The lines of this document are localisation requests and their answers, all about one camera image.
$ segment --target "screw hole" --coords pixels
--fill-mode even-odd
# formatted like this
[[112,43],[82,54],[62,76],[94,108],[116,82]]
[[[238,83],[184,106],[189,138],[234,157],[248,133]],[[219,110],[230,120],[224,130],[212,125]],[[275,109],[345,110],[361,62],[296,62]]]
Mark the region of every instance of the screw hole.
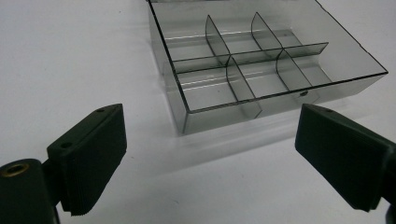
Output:
[[63,143],[63,144],[61,144],[61,147],[68,148],[68,147],[71,147],[72,145],[73,145],[72,143]]
[[1,173],[3,177],[12,177],[15,175],[20,175],[29,169],[29,164],[15,164],[8,167],[4,172]]
[[300,96],[306,96],[308,94],[308,91],[303,91],[302,93],[300,93]]

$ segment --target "plastic divider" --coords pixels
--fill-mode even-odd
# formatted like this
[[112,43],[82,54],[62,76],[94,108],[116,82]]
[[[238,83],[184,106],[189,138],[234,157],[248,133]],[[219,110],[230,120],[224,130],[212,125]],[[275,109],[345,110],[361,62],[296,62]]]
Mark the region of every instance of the plastic divider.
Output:
[[[205,37],[207,44],[212,49],[213,55],[230,55],[230,51],[225,44],[224,39],[221,37],[218,28],[209,15],[206,20]],[[219,61],[219,63],[225,65],[227,62]]]
[[260,49],[282,48],[279,40],[258,12],[256,12],[251,22],[251,34]]
[[319,55],[326,47],[329,42],[312,44],[312,45],[301,45],[295,47],[288,47],[285,50],[288,52],[291,58],[306,57],[312,55]]
[[224,67],[230,60],[230,55],[221,55],[207,58],[174,61],[177,73],[187,73],[211,68]]
[[311,87],[311,83],[300,70],[299,66],[283,50],[276,61],[276,71],[290,91]]
[[227,64],[226,76],[227,82],[230,85],[233,95],[237,101],[245,101],[256,98],[233,57],[231,57]]

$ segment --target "white background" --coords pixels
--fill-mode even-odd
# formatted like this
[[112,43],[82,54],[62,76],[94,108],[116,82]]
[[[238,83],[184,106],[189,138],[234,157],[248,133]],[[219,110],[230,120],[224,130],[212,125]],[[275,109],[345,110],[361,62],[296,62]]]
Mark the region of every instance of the white background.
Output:
[[[389,70],[324,106],[396,141],[396,1],[320,3]],[[44,161],[94,109],[124,105],[127,154],[88,215],[58,205],[63,224],[385,223],[387,202],[353,210],[297,153],[297,110],[178,136],[148,17],[143,0],[0,0],[0,165]]]

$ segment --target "transparent compartment box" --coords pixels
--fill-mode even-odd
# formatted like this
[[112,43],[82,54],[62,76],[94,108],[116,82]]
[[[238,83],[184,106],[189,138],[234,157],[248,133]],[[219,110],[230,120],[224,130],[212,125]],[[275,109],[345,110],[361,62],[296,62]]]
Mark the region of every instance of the transparent compartment box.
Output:
[[148,0],[181,133],[357,94],[388,71],[316,0]]

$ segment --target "clamp jaw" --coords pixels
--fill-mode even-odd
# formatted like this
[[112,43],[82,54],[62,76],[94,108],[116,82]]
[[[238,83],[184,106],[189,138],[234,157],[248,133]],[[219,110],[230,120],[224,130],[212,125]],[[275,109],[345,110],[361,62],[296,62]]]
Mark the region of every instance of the clamp jaw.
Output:
[[396,205],[396,144],[388,139],[330,109],[303,105],[295,147],[353,208],[369,212],[382,197]]
[[109,105],[62,135],[49,158],[20,160],[0,168],[2,223],[58,224],[55,205],[72,216],[87,214],[126,152],[122,105]]

